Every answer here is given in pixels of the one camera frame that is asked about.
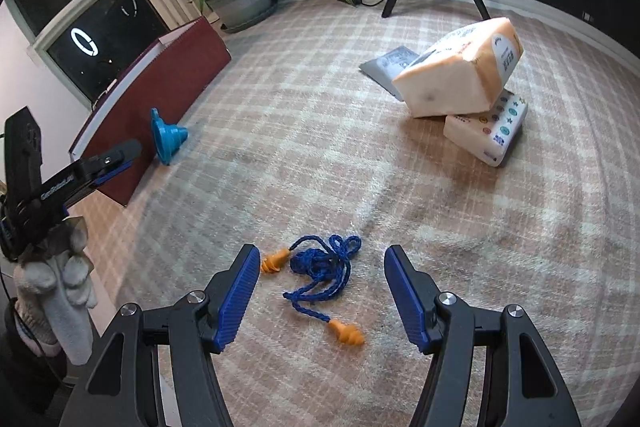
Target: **blue gripper pad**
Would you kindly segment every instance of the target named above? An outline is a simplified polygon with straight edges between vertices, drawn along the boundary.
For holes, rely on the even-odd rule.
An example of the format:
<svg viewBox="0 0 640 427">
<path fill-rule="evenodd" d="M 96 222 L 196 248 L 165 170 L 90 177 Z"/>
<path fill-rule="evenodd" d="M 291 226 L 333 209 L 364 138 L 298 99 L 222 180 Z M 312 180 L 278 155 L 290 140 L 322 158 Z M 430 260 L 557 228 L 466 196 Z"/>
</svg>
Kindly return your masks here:
<svg viewBox="0 0 640 427">
<path fill-rule="evenodd" d="M 251 247 L 251 250 L 242 260 L 242 252 L 247 247 Z M 232 282 L 229 281 L 230 288 L 218 312 L 218 331 L 213 338 L 213 343 L 219 351 L 225 349 L 226 344 L 232 343 L 236 338 L 260 274 L 260 251 L 254 245 L 245 245 L 231 268 L 223 273 L 229 275 L 235 273 L 235 279 Z"/>
<path fill-rule="evenodd" d="M 395 248 L 399 247 L 389 247 L 385 251 L 386 282 L 396 302 L 396 308 L 398 308 L 409 342 L 418 346 L 420 352 L 424 353 L 429 347 L 424 308 L 409 281 L 409 277 L 407 277 L 400 259 L 398 259 Z"/>
</svg>

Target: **blue cord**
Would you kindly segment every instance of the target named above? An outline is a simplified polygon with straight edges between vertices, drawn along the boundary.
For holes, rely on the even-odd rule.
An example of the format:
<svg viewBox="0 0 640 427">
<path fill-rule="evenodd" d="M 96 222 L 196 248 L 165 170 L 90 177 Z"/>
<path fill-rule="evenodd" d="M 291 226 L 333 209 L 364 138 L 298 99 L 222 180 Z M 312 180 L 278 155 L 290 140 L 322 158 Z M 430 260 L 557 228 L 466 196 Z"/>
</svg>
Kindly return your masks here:
<svg viewBox="0 0 640 427">
<path fill-rule="evenodd" d="M 356 255 L 362 246 L 362 240 L 357 235 L 351 235 L 347 239 L 339 235 L 332 235 L 329 238 L 329 245 L 317 235 L 305 235 L 297 240 L 289 251 L 295 250 L 304 241 L 316 241 L 321 248 L 308 248 L 298 252 L 289 261 L 289 266 L 295 273 L 308 275 L 313 279 L 306 286 L 302 286 L 294 292 L 284 292 L 282 296 L 291 301 L 292 306 L 305 315 L 315 317 L 324 322 L 329 322 L 331 317 L 319 313 L 300 305 L 300 302 L 322 302 L 328 301 L 340 295 L 340 292 L 347 286 L 351 275 L 351 257 Z M 309 294 L 321 282 L 334 281 L 331 286 L 318 293 Z"/>
</svg>

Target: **blue funnel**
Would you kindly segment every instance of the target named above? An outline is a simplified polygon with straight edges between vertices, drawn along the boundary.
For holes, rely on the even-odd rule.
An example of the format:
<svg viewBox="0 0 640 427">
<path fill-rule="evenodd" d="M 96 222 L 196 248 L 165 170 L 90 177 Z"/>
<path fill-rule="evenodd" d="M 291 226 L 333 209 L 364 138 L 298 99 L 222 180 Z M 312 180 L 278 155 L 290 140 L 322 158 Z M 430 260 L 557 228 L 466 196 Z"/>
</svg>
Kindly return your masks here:
<svg viewBox="0 0 640 427">
<path fill-rule="evenodd" d="M 160 161 L 164 165 L 169 165 L 171 158 L 189 136 L 187 128 L 165 124 L 158 115 L 158 110 L 154 107 L 151 110 L 151 131 L 154 134 L 154 142 Z"/>
</svg>

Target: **tissue package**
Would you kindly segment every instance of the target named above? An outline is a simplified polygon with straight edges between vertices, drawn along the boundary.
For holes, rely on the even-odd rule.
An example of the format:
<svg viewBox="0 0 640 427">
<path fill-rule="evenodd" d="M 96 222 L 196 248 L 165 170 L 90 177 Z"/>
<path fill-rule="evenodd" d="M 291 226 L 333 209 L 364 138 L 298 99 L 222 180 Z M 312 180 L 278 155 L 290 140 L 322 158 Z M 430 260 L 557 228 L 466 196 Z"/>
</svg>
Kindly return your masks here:
<svg viewBox="0 0 640 427">
<path fill-rule="evenodd" d="M 393 81 L 414 118 L 491 109 L 522 57 L 506 17 L 455 30 L 416 58 Z"/>
</svg>

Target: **white wall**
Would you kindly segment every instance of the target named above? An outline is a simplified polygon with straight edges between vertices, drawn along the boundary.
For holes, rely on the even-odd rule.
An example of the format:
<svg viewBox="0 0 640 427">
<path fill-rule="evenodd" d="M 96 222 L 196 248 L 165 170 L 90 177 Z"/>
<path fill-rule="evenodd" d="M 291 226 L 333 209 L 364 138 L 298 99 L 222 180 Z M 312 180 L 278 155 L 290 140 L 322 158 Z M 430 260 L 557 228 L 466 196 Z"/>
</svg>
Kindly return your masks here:
<svg viewBox="0 0 640 427">
<path fill-rule="evenodd" d="M 44 66 L 27 54 L 29 42 L 6 4 L 0 6 L 0 129 L 4 120 L 27 105 L 42 130 L 42 179 L 69 164 L 69 146 L 89 110 Z M 0 143 L 0 180 L 4 176 L 4 144 Z"/>
</svg>

